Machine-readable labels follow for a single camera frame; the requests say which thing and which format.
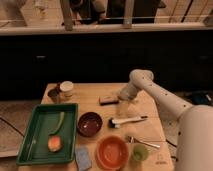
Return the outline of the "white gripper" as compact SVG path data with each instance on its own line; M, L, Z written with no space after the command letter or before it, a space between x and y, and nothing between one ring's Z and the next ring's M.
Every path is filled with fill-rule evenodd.
M139 92L139 89L131 82L128 82L118 93L118 98L121 100L118 106L118 115L119 116L128 116L129 115L129 106L128 101L134 100Z

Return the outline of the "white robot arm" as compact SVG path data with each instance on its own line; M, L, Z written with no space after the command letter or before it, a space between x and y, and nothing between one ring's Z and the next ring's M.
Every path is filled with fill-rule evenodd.
M141 90L165 107L179 121L175 171L213 171L213 107L193 105L157 85L150 70L134 69L119 92L133 100Z

